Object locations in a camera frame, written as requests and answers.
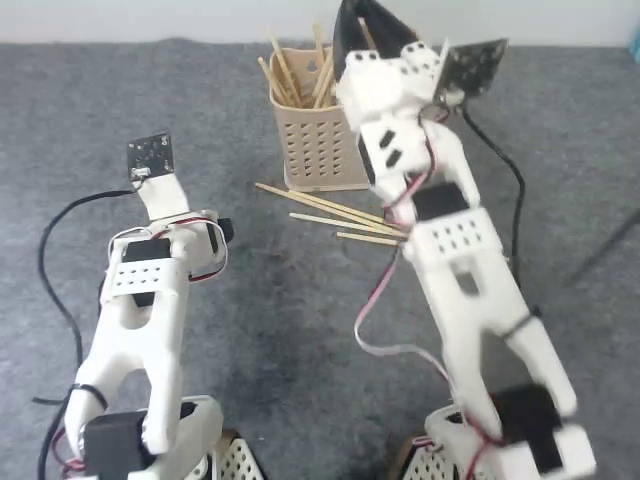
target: wooden stick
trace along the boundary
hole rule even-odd
[[[369,50],[377,50],[378,47],[376,47],[376,42],[373,41],[373,37],[371,36],[371,32],[369,31],[369,27],[367,27],[364,18],[359,18],[358,20],[360,21],[360,28],[362,29],[362,34],[364,35],[364,39],[367,42]]]
[[[362,230],[363,232],[378,233],[380,235],[390,235],[394,237],[407,238],[407,234],[401,231],[389,232],[375,227],[367,227],[360,223],[343,222],[341,220],[333,220],[332,218],[316,217],[313,215],[304,215],[302,213],[289,212],[289,216],[298,220],[307,220],[309,222],[324,223],[326,225],[335,225],[336,227],[351,228],[353,230]]]
[[[333,81],[333,64],[329,67],[329,72],[327,73],[324,81],[322,82],[322,86],[320,87],[318,96],[316,97],[315,102],[313,102],[313,108],[320,108],[320,105],[322,105],[324,97],[327,94],[327,90],[329,89],[329,85],[331,85],[332,81]]]
[[[313,22],[313,37],[316,40],[316,65],[321,69],[324,65],[324,47],[322,46],[322,27],[318,22]]]
[[[324,65],[322,65],[322,69],[318,74],[318,78],[316,78],[316,84],[313,87],[313,92],[311,93],[311,98],[313,98],[314,103],[318,98],[318,94],[320,93],[320,89],[322,88],[322,84],[324,83],[324,79],[329,73],[329,69],[331,68],[332,65],[333,65],[333,51],[329,52],[329,55],[327,55],[327,58],[324,61]]]
[[[329,82],[329,88],[327,88],[327,93],[324,96],[324,102],[322,102],[322,106],[324,108],[332,106],[333,102],[333,89],[336,84],[335,75],[331,75],[331,82]]]
[[[284,54],[282,53],[280,44],[278,43],[278,40],[276,40],[276,38],[273,35],[271,35],[270,38],[271,38],[271,45],[273,45],[273,51],[275,52],[276,58],[280,63],[280,68],[282,69],[284,78],[289,84],[289,88],[293,93],[293,99],[295,101],[294,105],[298,108],[302,108],[302,99],[300,98],[300,94],[298,93],[298,89],[296,88],[296,83],[293,81],[293,75],[291,74],[291,70],[289,70],[289,67],[287,66],[287,62],[284,59]]]
[[[336,236],[338,238],[349,238],[351,240],[360,240],[361,242],[377,243],[379,245],[391,245],[393,247],[397,247],[398,245],[400,245],[400,242],[398,242],[397,240],[391,240],[389,238],[371,237],[369,235],[359,235],[357,233],[337,232]]]
[[[262,71],[264,72],[265,77],[267,77],[269,87],[273,90],[273,93],[276,94],[276,99],[285,107],[292,106],[293,100],[291,100],[291,97],[286,95],[284,89],[280,85],[280,82],[267,65],[267,62],[264,61],[264,58],[258,58],[258,63],[262,67]]]
[[[336,210],[341,210],[343,212],[350,213],[351,215],[357,215],[358,217],[366,218],[367,220],[371,220],[372,222],[380,223],[389,228],[394,228],[393,225],[384,221],[382,217],[376,217],[375,215],[371,215],[370,213],[361,212],[360,210],[356,210],[355,208],[345,207],[344,205],[340,205],[339,203],[330,202],[329,200],[325,200],[324,198],[314,197],[313,195],[309,195],[308,193],[302,192],[293,192],[289,190],[289,193],[293,196],[305,198],[315,203],[319,203],[321,205],[325,205],[327,207],[335,208]]]
[[[392,229],[390,227],[386,227],[384,225],[380,225],[379,223],[371,222],[369,220],[365,220],[364,218],[358,217],[356,215],[351,215],[350,213],[343,212],[341,210],[338,210],[337,208],[327,207],[325,205],[321,205],[319,203],[312,202],[312,201],[307,200],[305,198],[297,197],[297,196],[291,194],[290,192],[285,192],[284,190],[280,190],[279,188],[275,188],[275,187],[272,187],[270,185],[265,185],[263,183],[256,183],[255,185],[256,185],[256,187],[261,188],[263,190],[266,190],[267,192],[275,193],[276,195],[280,195],[281,197],[288,198],[289,200],[294,200],[294,201],[296,201],[298,203],[302,203],[304,205],[308,205],[310,207],[317,208],[318,210],[322,210],[322,211],[327,212],[327,213],[332,213],[332,214],[334,214],[334,215],[336,215],[338,217],[343,217],[343,218],[346,218],[348,220],[352,220],[354,222],[361,223],[363,225],[367,225],[369,227],[374,227],[374,228],[378,228],[378,229],[389,231],[389,232],[391,232],[391,231],[395,232],[396,231],[395,229]]]

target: beige plastic cup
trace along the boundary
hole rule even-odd
[[[303,99],[313,91],[320,69],[315,50],[282,49]],[[286,80],[275,54],[269,61],[281,85]],[[369,188],[353,133],[339,106],[318,109],[281,105],[269,89],[284,152],[284,181],[300,192]]]

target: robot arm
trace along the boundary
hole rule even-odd
[[[87,478],[184,478],[222,430],[213,399],[181,398],[189,283],[213,276],[193,275],[207,265],[224,267],[231,234],[215,212],[190,211],[168,134],[131,142],[129,167],[151,224],[110,244],[98,326],[70,393],[66,434]],[[134,370],[144,370],[151,385],[146,411],[105,415]]]
[[[376,50],[361,38],[360,18]],[[336,96],[358,135],[372,190],[411,228],[403,253],[441,332],[454,399],[474,428],[503,442],[487,455],[492,470],[507,480],[580,478],[595,461],[584,431],[562,420],[575,413],[573,388],[511,275],[460,140],[421,118],[425,107],[455,107],[488,88],[505,46],[445,44],[437,54],[377,2],[344,0],[334,31]],[[420,175],[422,188],[403,195]],[[489,395],[480,369],[484,332],[504,339],[534,385]],[[527,425],[531,416],[539,425]],[[548,441],[541,446],[539,437]],[[460,463],[472,453],[455,442],[452,449]]]

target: white wall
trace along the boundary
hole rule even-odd
[[[0,0],[0,42],[206,42],[310,38],[340,0]],[[429,42],[510,37],[527,45],[628,45],[640,0],[383,0]]]

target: gray carpet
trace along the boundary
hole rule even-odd
[[[282,155],[256,64],[266,45],[0,46],[0,477],[31,478],[53,414],[29,403],[60,396],[73,346],[38,283],[45,222],[71,200],[126,186],[128,139],[170,128],[178,176],[194,207],[235,221],[222,278],[192,288],[184,337],[186,394],[210,394],[272,479],[380,478],[407,435],[448,402],[412,356],[360,351],[354,317],[391,254],[340,243],[332,229],[291,220],[307,211],[254,190],[282,184]],[[522,275],[527,298],[556,285],[638,206],[640,69],[623,50],[513,48],[476,120],[529,183]],[[484,202],[505,242],[515,197],[508,170],[457,119]],[[374,210],[369,193],[329,195]],[[96,324],[106,242],[144,224],[134,198],[83,207],[55,231],[48,270],[79,319]],[[543,305],[580,400],[600,479],[640,477],[638,232],[576,288]],[[365,327],[385,344],[439,338],[413,272],[402,265]],[[492,386],[517,362],[487,349]],[[118,408],[140,407],[134,375]],[[52,466],[51,478],[57,471]]]

